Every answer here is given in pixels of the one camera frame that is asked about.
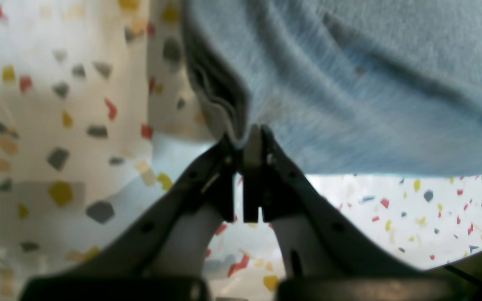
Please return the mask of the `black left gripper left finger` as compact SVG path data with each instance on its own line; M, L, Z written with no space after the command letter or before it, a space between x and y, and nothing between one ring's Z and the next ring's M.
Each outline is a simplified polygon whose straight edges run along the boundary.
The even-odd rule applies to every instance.
M29 280L22 301L212 301L203 263L234 222L235 149L227 137L197 157L172 188L98 255Z

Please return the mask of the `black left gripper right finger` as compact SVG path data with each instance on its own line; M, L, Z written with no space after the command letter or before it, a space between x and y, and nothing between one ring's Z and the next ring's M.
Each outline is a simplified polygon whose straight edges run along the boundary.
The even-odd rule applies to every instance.
M371 242L325 200L283 152L271 129L253 125L243 148L243 221L274 230L286 280L277 301L466 301L462 281L482 281L451 265L451 276L408 265Z

